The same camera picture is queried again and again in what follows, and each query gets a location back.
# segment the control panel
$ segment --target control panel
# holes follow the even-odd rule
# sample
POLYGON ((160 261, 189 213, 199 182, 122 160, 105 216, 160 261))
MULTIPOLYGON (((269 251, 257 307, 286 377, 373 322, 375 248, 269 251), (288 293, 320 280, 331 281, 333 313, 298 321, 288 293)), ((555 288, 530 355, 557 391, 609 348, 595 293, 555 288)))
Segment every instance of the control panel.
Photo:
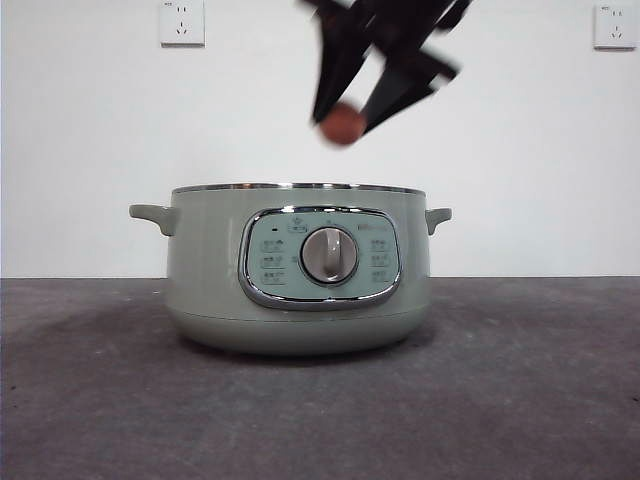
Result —
POLYGON ((326 206, 256 214, 245 228, 239 267, 251 299, 301 310, 382 301, 401 271, 396 231, 386 214, 326 206))

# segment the pot base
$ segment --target pot base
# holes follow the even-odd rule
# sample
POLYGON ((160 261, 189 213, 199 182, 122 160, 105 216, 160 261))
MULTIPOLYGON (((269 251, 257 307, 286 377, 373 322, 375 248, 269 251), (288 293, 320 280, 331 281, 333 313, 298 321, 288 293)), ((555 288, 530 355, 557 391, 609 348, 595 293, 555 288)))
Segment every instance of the pot base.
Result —
POLYGON ((211 347, 260 355, 326 355, 402 340, 425 320, 428 307, 351 320, 262 322, 205 317, 169 309, 178 331, 211 347))

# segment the silver knob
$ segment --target silver knob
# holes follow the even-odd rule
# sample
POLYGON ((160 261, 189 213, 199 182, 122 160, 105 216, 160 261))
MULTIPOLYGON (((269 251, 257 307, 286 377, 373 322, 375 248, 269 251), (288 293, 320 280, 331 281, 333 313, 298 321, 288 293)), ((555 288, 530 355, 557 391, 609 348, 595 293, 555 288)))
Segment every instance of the silver knob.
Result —
POLYGON ((338 283, 356 267, 355 241, 338 228, 321 228, 302 245, 302 263, 307 273, 322 283, 338 283))

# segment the chrome trim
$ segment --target chrome trim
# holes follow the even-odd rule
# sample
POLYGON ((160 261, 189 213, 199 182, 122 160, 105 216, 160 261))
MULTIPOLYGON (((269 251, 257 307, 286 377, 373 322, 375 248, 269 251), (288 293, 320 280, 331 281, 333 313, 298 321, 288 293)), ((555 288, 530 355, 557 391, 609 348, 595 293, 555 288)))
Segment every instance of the chrome trim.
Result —
POLYGON ((238 256, 238 280, 245 294, 254 302, 268 308, 277 308, 280 310, 305 310, 305 311, 330 311, 330 310, 348 310, 354 308, 364 308, 377 305, 386 301, 398 288, 400 278, 402 277, 403 262, 400 252, 400 242, 398 241, 398 229, 394 220, 381 210, 360 207, 336 207, 336 206, 313 206, 313 207, 296 207, 286 206, 283 208, 269 208, 261 210, 247 222, 242 232, 242 241, 240 243, 240 255, 238 256), (326 298, 326 299, 299 299, 280 297, 262 291, 256 284, 251 281, 248 267, 248 250, 249 239, 253 226, 266 215, 276 213, 299 213, 299 212, 324 212, 338 211, 343 213, 368 213, 371 215, 379 215, 386 218, 393 227, 393 236, 396 240, 396 252, 398 253, 398 274, 393 283, 384 290, 372 295, 350 298, 326 298))
POLYGON ((260 189, 292 190, 307 188, 315 190, 373 190, 377 192, 410 193, 412 195, 426 194, 422 190, 402 187, 388 187, 386 185, 360 185, 357 183, 220 183, 214 185, 194 185, 180 187, 172 193, 198 192, 201 190, 260 190, 260 189))

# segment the white wall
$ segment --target white wall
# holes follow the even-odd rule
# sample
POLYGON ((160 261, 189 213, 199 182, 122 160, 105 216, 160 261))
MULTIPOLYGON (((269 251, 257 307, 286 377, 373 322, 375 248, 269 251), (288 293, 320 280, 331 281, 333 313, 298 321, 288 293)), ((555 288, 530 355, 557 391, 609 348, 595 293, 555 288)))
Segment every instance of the white wall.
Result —
POLYGON ((3 276, 163 276, 128 205, 234 181, 424 189, 455 214, 434 275, 640 274, 640 51, 594 52, 590 1, 477 0, 432 42, 458 79, 342 151, 308 122, 309 10, 207 0, 207 47, 171 50, 159 3, 2 2, 3 276))

